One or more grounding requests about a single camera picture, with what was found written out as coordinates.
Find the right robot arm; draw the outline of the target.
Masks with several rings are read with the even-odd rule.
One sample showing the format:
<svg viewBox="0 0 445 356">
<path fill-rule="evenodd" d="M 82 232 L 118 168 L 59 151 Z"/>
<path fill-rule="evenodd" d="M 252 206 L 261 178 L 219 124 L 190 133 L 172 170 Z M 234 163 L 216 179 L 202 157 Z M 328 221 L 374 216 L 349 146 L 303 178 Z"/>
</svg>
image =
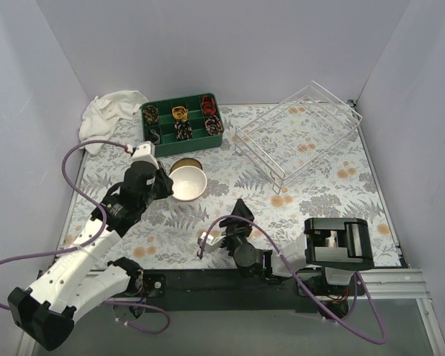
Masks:
<svg viewBox="0 0 445 356">
<path fill-rule="evenodd" d="M 244 277 L 279 283 L 306 266 L 323 270 L 320 284 L 328 294 L 339 294 L 354 273 L 374 268 L 367 221 L 358 218 L 312 217 L 304 222 L 303 235 L 279 251 L 255 248 L 248 237 L 254 215 L 238 199 L 230 217 L 219 223 L 225 229 L 220 247 L 228 251 Z"/>
</svg>

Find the black patterned bowl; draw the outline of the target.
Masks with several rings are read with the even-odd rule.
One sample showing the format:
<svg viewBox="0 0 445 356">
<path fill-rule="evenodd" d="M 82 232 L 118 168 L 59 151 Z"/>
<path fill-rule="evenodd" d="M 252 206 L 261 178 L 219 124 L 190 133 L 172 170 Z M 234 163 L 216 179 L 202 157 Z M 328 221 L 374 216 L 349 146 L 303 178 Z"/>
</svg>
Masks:
<svg viewBox="0 0 445 356">
<path fill-rule="evenodd" d="M 186 166 L 196 167 L 196 168 L 202 170 L 202 164 L 199 160 L 186 157 L 186 158 L 182 158 L 182 159 L 179 159 L 178 161 L 176 161 L 171 166 L 170 173 L 174 172 L 178 168 L 186 167 Z"/>
</svg>

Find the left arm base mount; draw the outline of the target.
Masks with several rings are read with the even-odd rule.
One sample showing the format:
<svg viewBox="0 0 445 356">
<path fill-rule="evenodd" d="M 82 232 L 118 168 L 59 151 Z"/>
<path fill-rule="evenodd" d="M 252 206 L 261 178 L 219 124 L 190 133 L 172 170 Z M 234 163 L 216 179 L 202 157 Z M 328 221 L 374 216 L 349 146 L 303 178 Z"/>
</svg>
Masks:
<svg viewBox="0 0 445 356">
<path fill-rule="evenodd" d="M 166 276 L 164 274 L 147 273 L 143 277 L 142 288 L 139 293 L 133 296 L 133 303 L 155 304 L 163 300 L 165 296 Z M 145 308 L 136 306 L 115 306 L 112 305 L 113 312 L 119 319 L 137 320 L 144 313 Z"/>
</svg>

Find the orange bowl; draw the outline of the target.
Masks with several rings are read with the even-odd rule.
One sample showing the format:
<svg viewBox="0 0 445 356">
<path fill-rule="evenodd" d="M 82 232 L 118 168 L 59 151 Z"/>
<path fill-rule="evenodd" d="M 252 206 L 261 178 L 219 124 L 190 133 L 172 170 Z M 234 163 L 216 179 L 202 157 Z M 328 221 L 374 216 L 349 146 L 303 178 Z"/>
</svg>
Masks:
<svg viewBox="0 0 445 356">
<path fill-rule="evenodd" d="M 190 202 L 206 190 L 208 179 L 203 170 L 194 166 L 182 166 L 170 174 L 173 180 L 173 195 L 176 200 Z"/>
</svg>

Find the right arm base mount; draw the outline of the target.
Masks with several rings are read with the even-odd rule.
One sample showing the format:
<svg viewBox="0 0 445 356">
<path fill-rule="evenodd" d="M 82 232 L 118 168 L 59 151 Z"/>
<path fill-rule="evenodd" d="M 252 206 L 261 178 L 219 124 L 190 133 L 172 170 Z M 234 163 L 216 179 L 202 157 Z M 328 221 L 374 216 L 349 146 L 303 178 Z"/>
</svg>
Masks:
<svg viewBox="0 0 445 356">
<path fill-rule="evenodd" d="M 351 277 L 347 286 L 329 285 L 321 270 L 302 270 L 297 275 L 308 290 L 340 319 L 347 319 L 354 311 L 357 298 L 366 294 L 356 274 Z"/>
</svg>

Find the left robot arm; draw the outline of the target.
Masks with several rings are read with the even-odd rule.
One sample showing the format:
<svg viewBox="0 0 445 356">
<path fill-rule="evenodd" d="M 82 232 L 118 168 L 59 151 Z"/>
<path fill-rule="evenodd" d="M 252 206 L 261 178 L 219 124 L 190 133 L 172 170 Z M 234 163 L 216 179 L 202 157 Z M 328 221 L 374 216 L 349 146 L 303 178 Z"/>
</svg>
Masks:
<svg viewBox="0 0 445 356">
<path fill-rule="evenodd" d="M 144 294 L 144 271 L 120 257 L 87 280 L 95 263 L 141 219 L 148 206 L 172 195 L 173 182 L 161 162 L 133 162 L 92 211 L 76 250 L 63 254 L 26 289 L 7 298 L 15 324 L 48 351 L 61 346 L 77 321 L 115 295 Z"/>
</svg>

